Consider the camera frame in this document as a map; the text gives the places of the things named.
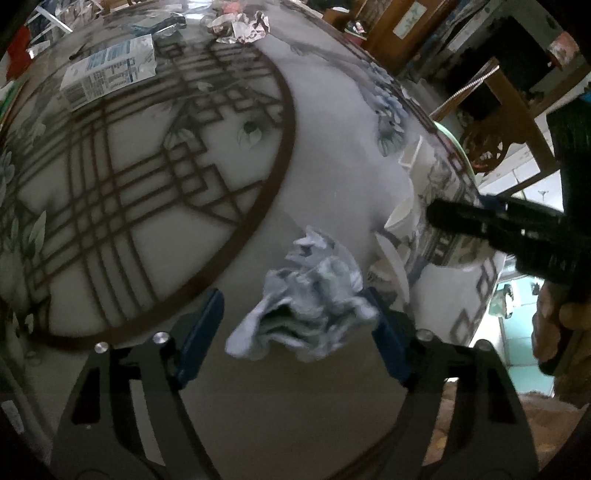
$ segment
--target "cluttered table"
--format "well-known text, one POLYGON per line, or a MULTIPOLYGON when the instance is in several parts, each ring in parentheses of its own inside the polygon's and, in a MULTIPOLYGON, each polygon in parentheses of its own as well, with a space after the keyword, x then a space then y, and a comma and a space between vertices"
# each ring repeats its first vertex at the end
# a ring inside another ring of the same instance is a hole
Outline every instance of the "cluttered table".
POLYGON ((36 57, 2 132, 7 355, 50 442, 96 342, 137 343, 217 287, 224 320, 183 400, 223 478, 357 478, 404 399, 371 315, 331 316, 338 335, 294 309, 241 322, 258 305, 263 325, 281 288, 310 310, 294 285, 314 271, 330 290, 344 268, 466 344, 503 257, 426 224, 433 198, 477 191, 396 80, 290 0, 234 8, 142 2, 36 57))

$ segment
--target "painted leaf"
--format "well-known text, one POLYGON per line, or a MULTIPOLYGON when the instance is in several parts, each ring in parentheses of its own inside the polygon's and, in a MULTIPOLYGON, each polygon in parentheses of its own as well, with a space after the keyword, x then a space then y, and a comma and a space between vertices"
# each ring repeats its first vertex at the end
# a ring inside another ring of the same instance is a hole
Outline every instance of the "painted leaf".
POLYGON ((169 132, 164 138, 164 148, 166 148, 166 150, 172 150, 179 143, 178 135, 174 132, 169 132))
POLYGON ((31 229, 31 233, 29 234, 29 245, 34 245, 34 254, 38 255, 43 247, 43 242, 45 241, 45 222, 47 219, 47 212, 44 210, 43 213, 39 216, 35 225, 31 229))
POLYGON ((308 54, 308 52, 302 50, 300 47, 296 47, 295 45, 292 45, 290 48, 291 48, 291 51, 293 53, 295 53, 296 55, 303 56, 303 55, 307 55, 308 54))
POLYGON ((238 131, 238 145, 241 150, 250 150, 261 141, 261 138, 261 129, 252 120, 244 122, 244 125, 238 131))
POLYGON ((35 317, 32 313, 27 315, 27 318, 25 318, 25 325, 27 326, 29 334, 33 333, 33 329, 35 328, 35 317))
POLYGON ((18 218, 12 221, 12 228, 10 229, 10 240, 14 244, 18 238, 18 218))
POLYGON ((200 92, 208 92, 213 88, 213 85, 208 82, 197 82, 197 89, 200 92))
POLYGON ((2 206, 2 202, 4 201, 5 196, 6 196, 6 178, 2 177, 2 183, 0 184, 0 206, 2 206))
POLYGON ((182 128, 181 130, 179 130, 178 137, 181 139, 181 141, 184 141, 186 143, 196 140, 195 134, 187 128, 182 128))
POLYGON ((12 152, 4 152, 2 154, 2 169, 5 169, 10 165, 10 161, 12 159, 12 152))
POLYGON ((14 165, 9 165, 4 170, 4 178, 6 179, 6 183, 10 183, 14 178, 14 165))
POLYGON ((390 155, 392 142, 387 137, 378 138, 378 149, 383 157, 390 155))

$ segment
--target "teal wall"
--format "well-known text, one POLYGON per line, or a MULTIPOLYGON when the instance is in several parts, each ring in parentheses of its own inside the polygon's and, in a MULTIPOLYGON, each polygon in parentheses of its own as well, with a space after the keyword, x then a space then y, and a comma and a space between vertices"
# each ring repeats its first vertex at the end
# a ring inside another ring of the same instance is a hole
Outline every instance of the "teal wall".
POLYGON ((531 347, 533 325, 531 319, 536 310, 537 296, 532 294, 532 277, 512 282, 516 307, 509 319, 503 319, 505 332, 505 354, 509 365, 509 376, 519 393, 532 390, 550 395, 554 378, 544 375, 538 369, 538 362, 531 347))

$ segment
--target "human hand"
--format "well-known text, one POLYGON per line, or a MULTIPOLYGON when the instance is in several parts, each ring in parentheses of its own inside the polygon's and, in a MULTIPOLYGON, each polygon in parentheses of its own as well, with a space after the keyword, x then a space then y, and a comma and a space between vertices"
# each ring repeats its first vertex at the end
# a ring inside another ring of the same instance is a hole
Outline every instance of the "human hand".
POLYGON ((571 330, 582 330, 583 334, 572 357, 568 370, 561 376, 561 390, 581 391, 591 378, 591 303, 564 303, 545 282, 540 290, 537 311, 532 318, 534 333, 531 335, 534 356, 541 362, 554 358, 558 353, 560 325, 571 330))

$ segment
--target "black tool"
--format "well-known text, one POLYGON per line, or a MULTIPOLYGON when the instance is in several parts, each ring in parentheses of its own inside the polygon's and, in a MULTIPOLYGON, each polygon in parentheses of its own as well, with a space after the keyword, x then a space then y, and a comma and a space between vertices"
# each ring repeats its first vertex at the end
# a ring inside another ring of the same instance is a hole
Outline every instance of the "black tool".
POLYGON ((168 332, 113 349, 95 346, 80 373, 54 439, 51 471, 60 480, 219 479, 179 396, 197 377, 223 317, 213 290, 200 312, 183 315, 168 332), (141 380, 150 423, 166 467, 144 454, 129 380, 141 380))
POLYGON ((372 480, 531 479, 538 471, 530 427, 494 347, 442 342, 392 312, 373 288, 363 295, 380 312, 374 341, 391 377, 408 388, 391 442, 372 480), (423 467, 448 378, 457 377, 443 458, 423 467))
MULTIPOLYGON (((558 210, 519 199, 481 197, 477 207, 437 199, 427 207, 435 227, 488 240, 491 247, 515 255, 517 270, 553 282, 553 296, 586 301, 591 291, 591 238, 558 210)), ((546 375, 568 367, 580 332, 561 328, 558 354, 540 363, 546 375)))

